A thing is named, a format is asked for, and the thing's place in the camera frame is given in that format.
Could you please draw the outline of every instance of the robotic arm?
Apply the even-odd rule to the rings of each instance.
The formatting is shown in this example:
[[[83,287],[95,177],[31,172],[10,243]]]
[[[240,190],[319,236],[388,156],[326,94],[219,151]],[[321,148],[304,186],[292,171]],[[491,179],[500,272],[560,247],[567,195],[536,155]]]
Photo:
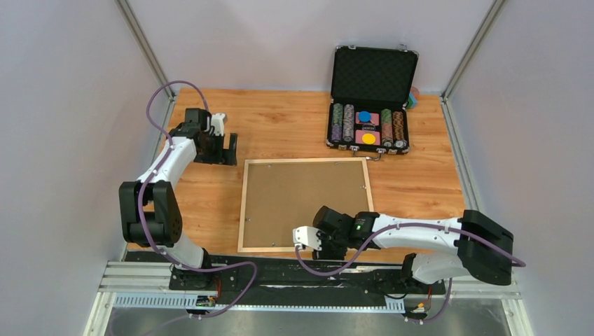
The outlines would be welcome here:
[[[181,214],[173,190],[191,162],[237,165],[235,133],[230,135],[229,149],[223,149],[226,121],[227,115],[223,113],[212,115],[201,108],[186,109],[184,122],[170,132],[172,151],[160,168],[156,170],[169,144],[166,144],[151,167],[136,181],[121,184],[120,213],[125,241],[149,247],[136,204],[142,183],[151,172],[155,172],[142,200],[145,206],[150,201],[154,205],[154,210],[144,212],[152,238],[160,249],[176,260],[191,267],[209,268],[208,258],[205,258],[206,250],[195,245],[181,230]]]
[[[420,227],[423,224],[440,227]],[[413,247],[435,251],[406,256],[402,275],[424,284],[471,275],[488,284],[506,286],[511,283],[512,262],[493,248],[456,232],[470,232],[511,255],[513,235],[479,211],[466,210],[461,218],[416,220],[397,218],[376,212],[359,212],[354,218],[323,206],[313,226],[293,230],[293,242],[299,249],[314,249],[315,260],[344,260],[347,249],[360,249],[377,234],[367,248],[388,249]]]

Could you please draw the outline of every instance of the blue disc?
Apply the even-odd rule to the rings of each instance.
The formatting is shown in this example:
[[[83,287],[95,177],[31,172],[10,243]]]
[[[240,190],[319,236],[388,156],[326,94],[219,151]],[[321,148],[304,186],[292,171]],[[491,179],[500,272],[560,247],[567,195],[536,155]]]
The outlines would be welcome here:
[[[371,114],[369,114],[369,112],[367,112],[367,111],[359,112],[359,121],[360,122],[369,123],[369,120],[371,120]]]

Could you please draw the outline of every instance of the black case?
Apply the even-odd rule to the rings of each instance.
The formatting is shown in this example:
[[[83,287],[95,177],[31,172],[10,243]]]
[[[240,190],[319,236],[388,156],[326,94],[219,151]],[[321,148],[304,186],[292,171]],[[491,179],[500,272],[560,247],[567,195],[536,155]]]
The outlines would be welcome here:
[[[331,103],[329,107],[328,147],[357,151],[388,154],[405,154],[410,150],[408,140],[408,121],[405,105],[417,68],[418,54],[411,50],[362,48],[341,45],[334,53],[332,74]],[[379,113],[383,109],[403,112],[404,139],[403,148],[366,145],[343,140],[332,141],[332,110],[334,104],[354,106],[354,111]],[[355,131],[362,125],[356,124]]]

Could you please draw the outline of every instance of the wooden tabletop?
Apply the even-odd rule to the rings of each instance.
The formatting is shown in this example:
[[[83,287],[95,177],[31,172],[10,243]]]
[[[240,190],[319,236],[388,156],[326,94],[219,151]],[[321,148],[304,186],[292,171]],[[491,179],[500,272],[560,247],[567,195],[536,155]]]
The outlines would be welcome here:
[[[330,104],[327,92],[203,92],[212,113],[227,113],[226,133],[238,134],[237,167],[190,164],[175,189],[175,197],[184,232],[196,244],[211,254],[237,254],[246,159],[333,158],[352,154],[326,147]],[[192,89],[182,89],[169,129],[184,121],[186,108],[197,106],[202,106],[200,96]],[[408,112],[408,131],[408,154],[386,155],[379,162],[368,162],[375,210],[405,218],[461,216],[464,199],[437,96],[419,97],[417,107]],[[412,251],[419,250],[368,250],[359,259],[400,262]],[[294,257],[294,253],[250,254]]]

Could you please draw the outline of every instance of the brown board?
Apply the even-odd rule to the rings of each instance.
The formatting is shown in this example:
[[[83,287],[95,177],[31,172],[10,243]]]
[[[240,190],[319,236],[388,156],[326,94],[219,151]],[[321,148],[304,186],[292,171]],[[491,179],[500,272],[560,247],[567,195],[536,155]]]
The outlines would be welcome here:
[[[293,229],[320,207],[373,211],[364,158],[246,160],[238,252],[294,251]]]

